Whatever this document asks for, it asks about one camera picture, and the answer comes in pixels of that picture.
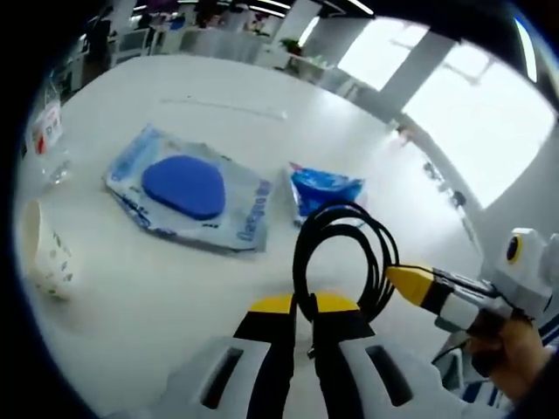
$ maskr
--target handheld tool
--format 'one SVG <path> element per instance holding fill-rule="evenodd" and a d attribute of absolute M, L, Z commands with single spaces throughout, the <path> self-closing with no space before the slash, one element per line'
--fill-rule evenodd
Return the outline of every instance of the handheld tool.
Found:
<path fill-rule="evenodd" d="M 488 279 L 410 265 L 390 266 L 386 275 L 405 299 L 436 314 L 437 326 L 496 337 L 507 319 L 545 311 L 559 283 L 559 234 L 546 242 L 536 230 L 514 229 Z M 478 354 L 473 366 L 488 376 L 502 358 L 502 351 Z"/>

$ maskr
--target human hand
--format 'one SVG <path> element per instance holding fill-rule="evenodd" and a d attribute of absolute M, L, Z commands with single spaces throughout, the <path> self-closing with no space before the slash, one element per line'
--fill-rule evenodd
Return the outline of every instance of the human hand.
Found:
<path fill-rule="evenodd" d="M 510 319 L 495 339 L 472 337 L 466 343 L 471 354 L 503 349 L 504 359 L 492 370 L 495 386 L 510 400 L 518 401 L 532 387 L 535 377 L 551 358 L 537 329 L 526 319 Z"/>

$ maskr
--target white table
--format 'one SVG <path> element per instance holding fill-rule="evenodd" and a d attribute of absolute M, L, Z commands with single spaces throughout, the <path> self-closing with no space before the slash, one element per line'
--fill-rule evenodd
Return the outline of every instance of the white table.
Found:
<path fill-rule="evenodd" d="M 134 58 L 77 93 L 63 108 L 63 122 L 72 178 L 43 201 L 84 272 L 71 303 L 53 304 L 35 292 L 31 301 L 52 356 L 99 414 L 153 401 L 168 374 L 211 336 L 231 335 L 253 301 L 292 290 L 298 231 L 283 188 L 272 199 L 267 253 L 253 258 L 169 243 L 124 215 L 101 176 L 148 122 L 205 141 L 273 181 L 287 161 L 365 176 L 370 213 L 393 232 L 403 260 L 466 275 L 480 267 L 459 216 L 422 175 L 416 151 L 388 139 L 382 123 L 346 100 L 284 74 L 211 58 Z M 331 239 L 315 253 L 309 283 L 357 298 L 365 269 L 357 244 Z M 395 295 L 373 327 L 427 360 L 446 338 L 432 321 Z M 285 417 L 326 415 L 304 356 L 309 337 L 301 322 Z"/>

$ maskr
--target ceiling light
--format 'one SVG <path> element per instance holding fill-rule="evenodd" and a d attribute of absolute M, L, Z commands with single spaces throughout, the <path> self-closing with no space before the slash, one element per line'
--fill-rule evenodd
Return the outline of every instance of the ceiling light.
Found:
<path fill-rule="evenodd" d="M 278 2 L 274 2 L 273 0 L 259 0 L 262 3 L 268 3 L 271 4 L 273 6 L 278 6 L 278 7 L 283 7 L 284 9 L 291 9 L 291 6 L 288 6 L 287 4 L 283 4 L 283 3 L 278 3 Z"/>
<path fill-rule="evenodd" d="M 535 67 L 535 54 L 534 46 L 528 35 L 526 28 L 518 20 L 516 22 L 516 27 L 518 28 L 518 33 L 521 36 L 522 50 L 524 50 L 524 60 L 526 61 L 526 73 L 528 77 L 535 83 L 538 80 L 538 71 Z"/>
<path fill-rule="evenodd" d="M 348 1 L 352 4 L 354 4 L 355 6 L 357 6 L 359 9 L 363 10 L 368 15 L 373 15 L 375 13 L 373 10 L 371 10 L 366 5 L 364 5 L 363 3 L 361 3 L 357 0 L 348 0 Z"/>
<path fill-rule="evenodd" d="M 311 35 L 314 27 L 318 24 L 319 19 L 320 18 L 318 16 L 313 17 L 313 20 L 311 20 L 311 23 L 308 24 L 307 28 L 303 31 L 303 34 L 299 38 L 299 46 L 303 46 L 307 42 L 307 39 Z"/>
<path fill-rule="evenodd" d="M 270 15 L 274 15 L 274 16 L 277 16 L 277 17 L 285 17 L 286 16 L 283 13 L 279 13 L 279 12 L 273 11 L 273 10 L 264 9 L 263 7 L 251 6 L 251 9 L 256 10 L 256 11 L 263 11 L 264 13 L 269 13 Z"/>
<path fill-rule="evenodd" d="M 341 12 L 345 13 L 345 11 L 341 7 L 338 7 L 335 4 L 330 3 L 328 0 L 324 0 L 324 4 L 326 4 L 327 6 L 330 6 L 332 9 L 336 9 L 338 11 L 341 11 Z"/>

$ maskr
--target window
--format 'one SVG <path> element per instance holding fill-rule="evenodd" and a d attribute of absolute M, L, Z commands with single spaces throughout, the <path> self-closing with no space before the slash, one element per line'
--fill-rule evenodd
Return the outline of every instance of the window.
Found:
<path fill-rule="evenodd" d="M 474 45 L 456 45 L 404 112 L 429 132 L 483 208 L 534 159 L 555 119 L 522 76 Z"/>
<path fill-rule="evenodd" d="M 428 30 L 403 20 L 375 19 L 349 47 L 338 67 L 380 91 Z"/>

